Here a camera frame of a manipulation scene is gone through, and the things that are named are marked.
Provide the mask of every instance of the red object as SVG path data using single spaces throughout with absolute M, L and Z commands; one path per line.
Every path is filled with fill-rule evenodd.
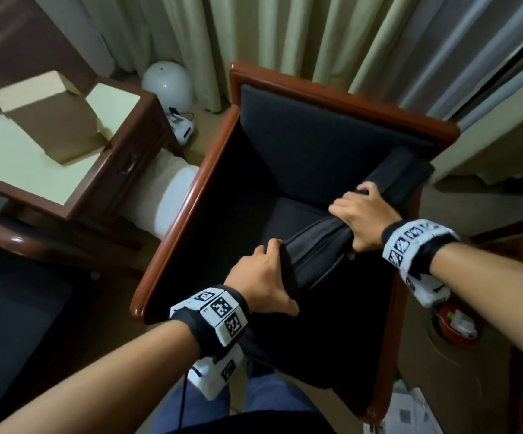
M 475 329 L 477 335 L 475 337 L 468 337 L 463 335 L 458 330 L 452 327 L 452 320 L 449 316 L 453 316 L 454 313 L 459 310 L 468 317 L 472 318 L 475 322 Z M 448 301 L 441 304 L 435 309 L 436 315 L 433 316 L 433 324 L 435 330 L 441 336 L 442 339 L 447 342 L 457 345 L 460 347 L 470 347 L 477 344 L 481 338 L 481 335 L 484 331 L 484 325 L 482 320 L 476 315 L 476 313 L 469 308 L 461 306 L 453 301 Z

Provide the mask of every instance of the box flap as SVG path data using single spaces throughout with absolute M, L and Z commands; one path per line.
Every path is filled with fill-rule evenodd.
M 80 94 L 78 89 L 61 73 L 46 72 L 0 88 L 0 109 L 3 113 L 7 113 L 67 91 Z

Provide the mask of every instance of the black backrest cushion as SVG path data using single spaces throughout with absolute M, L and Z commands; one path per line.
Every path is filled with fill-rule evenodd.
M 431 142 L 243 85 L 241 126 L 287 197 L 326 208 L 355 188 L 395 145 L 425 152 Z

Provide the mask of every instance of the power cord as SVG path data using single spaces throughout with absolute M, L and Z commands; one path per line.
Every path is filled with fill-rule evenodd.
M 177 426 L 177 430 L 181 430 L 181 426 L 183 425 L 183 412 L 185 411 L 185 393 L 187 392 L 187 376 L 189 375 L 189 372 L 185 373 L 185 379 L 183 380 L 183 393 L 181 394 L 181 410 L 179 411 L 179 424 Z

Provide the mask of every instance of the armchair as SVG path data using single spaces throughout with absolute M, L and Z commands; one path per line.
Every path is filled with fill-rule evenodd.
M 164 321 L 169 307 L 224 280 L 272 237 L 286 240 L 328 215 L 396 145 L 432 159 L 458 127 L 246 62 L 230 71 L 233 104 L 175 221 L 135 291 L 132 315 Z M 409 216 L 417 216 L 420 195 Z M 247 356 L 333 388 L 361 419 L 382 420 L 392 392 L 406 296 L 380 252 L 345 262 L 296 319 L 253 316 Z

